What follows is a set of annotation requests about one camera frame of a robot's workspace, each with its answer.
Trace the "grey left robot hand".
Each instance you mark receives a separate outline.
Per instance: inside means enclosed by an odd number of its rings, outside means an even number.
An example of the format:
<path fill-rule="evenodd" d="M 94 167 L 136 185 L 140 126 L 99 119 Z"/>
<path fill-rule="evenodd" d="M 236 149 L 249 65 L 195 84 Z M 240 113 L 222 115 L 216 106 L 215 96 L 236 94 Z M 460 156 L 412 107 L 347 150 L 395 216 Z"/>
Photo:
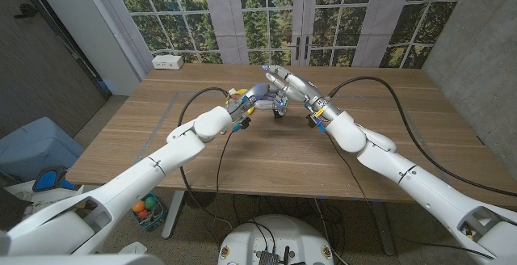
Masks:
<path fill-rule="evenodd" d="M 247 117 L 252 107 L 256 110 L 272 110 L 275 118 L 280 118 L 287 112 L 287 105 L 288 98 L 282 90 L 272 84 L 260 83 L 241 94 L 231 94 L 226 110 L 232 121 L 237 122 Z"/>

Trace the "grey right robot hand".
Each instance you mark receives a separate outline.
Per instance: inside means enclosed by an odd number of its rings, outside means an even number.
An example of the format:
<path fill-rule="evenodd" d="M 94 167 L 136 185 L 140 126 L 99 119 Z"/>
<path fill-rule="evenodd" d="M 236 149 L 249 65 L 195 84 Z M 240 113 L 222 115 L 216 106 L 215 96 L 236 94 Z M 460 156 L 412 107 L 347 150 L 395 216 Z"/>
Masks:
<path fill-rule="evenodd" d="M 266 79 L 290 101 L 302 103 L 312 117 L 331 122 L 342 112 L 309 80 L 295 75 L 280 65 L 263 65 Z"/>

